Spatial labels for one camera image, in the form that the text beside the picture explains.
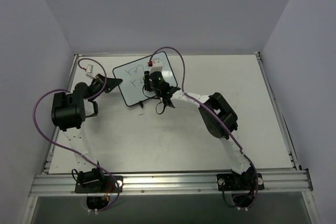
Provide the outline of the small white whiteboard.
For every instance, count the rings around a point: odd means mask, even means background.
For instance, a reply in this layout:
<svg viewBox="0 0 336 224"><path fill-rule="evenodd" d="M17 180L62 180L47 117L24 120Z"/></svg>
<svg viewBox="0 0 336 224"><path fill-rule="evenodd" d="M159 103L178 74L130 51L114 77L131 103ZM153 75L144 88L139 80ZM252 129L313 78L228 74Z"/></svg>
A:
<svg viewBox="0 0 336 224"><path fill-rule="evenodd" d="M115 78L123 80L119 88L126 106L134 106L140 101L143 102L154 98L154 92L145 90L143 80L144 72L150 71L151 69L148 66L150 57L123 56L121 59L123 61L112 68L112 73ZM166 53L163 51L159 52L153 59L159 59L162 62L162 76L164 80L171 86L178 86Z"/></svg>

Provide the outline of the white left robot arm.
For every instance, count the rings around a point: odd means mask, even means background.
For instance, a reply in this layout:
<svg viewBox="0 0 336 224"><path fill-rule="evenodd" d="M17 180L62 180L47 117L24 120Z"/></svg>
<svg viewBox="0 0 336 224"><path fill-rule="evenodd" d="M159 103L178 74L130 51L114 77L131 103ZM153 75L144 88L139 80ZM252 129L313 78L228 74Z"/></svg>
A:
<svg viewBox="0 0 336 224"><path fill-rule="evenodd" d="M70 146L62 148L71 151L78 166L82 170L73 169L71 174L76 184L89 187L94 192L105 188L106 179L99 161L95 158L90 143L82 126L86 119L98 115L98 104L95 101L101 93L110 93L123 82L119 78L107 78L97 74L90 85L80 82L72 93L54 94L51 119L68 140Z"/></svg>

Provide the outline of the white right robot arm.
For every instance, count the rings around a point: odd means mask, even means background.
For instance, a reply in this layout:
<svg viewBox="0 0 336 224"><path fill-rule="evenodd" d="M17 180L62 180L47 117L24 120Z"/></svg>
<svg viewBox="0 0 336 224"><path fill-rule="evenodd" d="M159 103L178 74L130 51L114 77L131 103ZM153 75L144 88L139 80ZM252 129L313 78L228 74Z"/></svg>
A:
<svg viewBox="0 0 336 224"><path fill-rule="evenodd" d="M168 84L160 71L145 71L143 79L145 91L154 92L164 108L198 112L210 135L223 145L234 173L235 186L244 189L251 184L252 177L256 176L255 166L233 136L238 129L238 116L220 93L199 95L183 92L181 88Z"/></svg>

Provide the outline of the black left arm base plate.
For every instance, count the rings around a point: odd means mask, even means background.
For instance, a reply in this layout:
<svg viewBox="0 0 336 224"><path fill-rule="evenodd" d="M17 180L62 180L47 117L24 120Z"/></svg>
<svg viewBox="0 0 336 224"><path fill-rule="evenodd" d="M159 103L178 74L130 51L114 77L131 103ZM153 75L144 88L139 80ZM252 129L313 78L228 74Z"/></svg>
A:
<svg viewBox="0 0 336 224"><path fill-rule="evenodd" d="M104 182L96 180L91 183L86 183L84 185L77 184L75 186L76 194L95 194L95 193L121 193L123 187L123 176L116 175L116 181L118 182L118 187L112 178L105 175Z"/></svg>

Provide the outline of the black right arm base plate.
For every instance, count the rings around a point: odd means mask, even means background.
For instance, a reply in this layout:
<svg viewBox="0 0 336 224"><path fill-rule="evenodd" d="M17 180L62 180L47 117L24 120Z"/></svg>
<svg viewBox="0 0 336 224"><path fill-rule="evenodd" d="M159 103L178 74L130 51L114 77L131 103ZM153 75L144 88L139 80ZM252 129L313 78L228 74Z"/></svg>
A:
<svg viewBox="0 0 336 224"><path fill-rule="evenodd" d="M223 191L250 191L255 190L255 174L252 173L225 173L217 174L218 190Z"/></svg>

